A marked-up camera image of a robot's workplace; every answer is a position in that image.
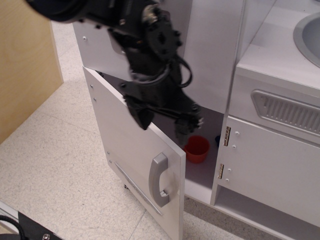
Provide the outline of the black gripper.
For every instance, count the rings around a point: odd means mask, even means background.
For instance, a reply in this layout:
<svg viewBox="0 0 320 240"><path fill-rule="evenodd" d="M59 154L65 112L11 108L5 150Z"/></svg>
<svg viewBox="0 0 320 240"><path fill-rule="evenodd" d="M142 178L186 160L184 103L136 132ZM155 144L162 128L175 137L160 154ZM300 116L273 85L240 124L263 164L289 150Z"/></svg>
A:
<svg viewBox="0 0 320 240"><path fill-rule="evenodd" d="M175 136L180 145L185 145L188 137L203 124L201 107L183 92L192 81L175 82L171 76L149 82L123 81L119 84L129 113L138 126L146 130L154 113L176 120Z"/></svg>

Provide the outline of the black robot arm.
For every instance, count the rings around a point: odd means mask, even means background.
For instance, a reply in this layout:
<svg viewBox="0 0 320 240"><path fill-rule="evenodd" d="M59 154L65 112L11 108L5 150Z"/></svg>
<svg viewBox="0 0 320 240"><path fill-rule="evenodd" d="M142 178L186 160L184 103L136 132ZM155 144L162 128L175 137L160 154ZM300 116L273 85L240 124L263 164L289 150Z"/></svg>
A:
<svg viewBox="0 0 320 240"><path fill-rule="evenodd" d="M136 123L146 130L155 114L174 120L175 136L185 145L202 126L201 108L183 88L181 69L188 63L178 55L182 45L159 4L153 0L30 0L42 16L61 23L92 21L107 27L110 37L124 51L131 81L120 89Z"/></svg>

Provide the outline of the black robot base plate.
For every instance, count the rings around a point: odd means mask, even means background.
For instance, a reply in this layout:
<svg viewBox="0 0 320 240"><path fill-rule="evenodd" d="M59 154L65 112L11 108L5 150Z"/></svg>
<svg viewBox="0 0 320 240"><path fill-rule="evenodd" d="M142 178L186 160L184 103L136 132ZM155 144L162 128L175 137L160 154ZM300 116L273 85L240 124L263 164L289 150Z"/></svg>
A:
<svg viewBox="0 0 320 240"><path fill-rule="evenodd" d="M1 240L62 240L56 233L18 212L18 221L1 215L0 220L13 225L18 233L1 233Z"/></svg>

